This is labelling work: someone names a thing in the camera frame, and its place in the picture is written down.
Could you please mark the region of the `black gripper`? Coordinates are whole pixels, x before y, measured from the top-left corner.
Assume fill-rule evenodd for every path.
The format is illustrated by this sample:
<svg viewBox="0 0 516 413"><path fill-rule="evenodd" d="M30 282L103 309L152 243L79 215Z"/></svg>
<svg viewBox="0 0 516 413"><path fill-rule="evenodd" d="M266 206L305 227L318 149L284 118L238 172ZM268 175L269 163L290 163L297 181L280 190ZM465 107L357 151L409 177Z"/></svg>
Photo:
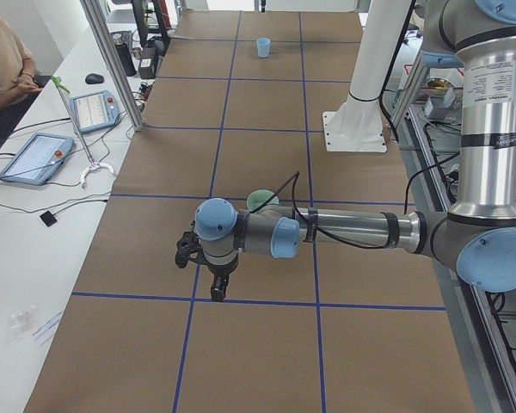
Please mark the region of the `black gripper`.
<svg viewBox="0 0 516 413"><path fill-rule="evenodd" d="M221 302L225 300L227 287L229 286L229 277L237 269L238 260L233 259L225 264L206 264L209 271L214 275L214 280L211 286L211 299L214 302Z"/></svg>

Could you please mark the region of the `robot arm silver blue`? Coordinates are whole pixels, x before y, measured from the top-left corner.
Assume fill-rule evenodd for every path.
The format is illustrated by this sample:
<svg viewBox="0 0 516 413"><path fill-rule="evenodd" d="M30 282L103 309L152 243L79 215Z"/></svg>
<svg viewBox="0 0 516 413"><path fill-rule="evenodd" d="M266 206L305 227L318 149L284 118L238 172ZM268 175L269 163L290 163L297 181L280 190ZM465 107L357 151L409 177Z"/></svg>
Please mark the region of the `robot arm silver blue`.
<svg viewBox="0 0 516 413"><path fill-rule="evenodd" d="M429 1L421 61L464 69L457 201L446 213L358 213L281 206L236 210L213 198L195 213L194 262L223 301L242 252L292 258L300 242L401 248L491 293L516 289L516 1Z"/></svg>

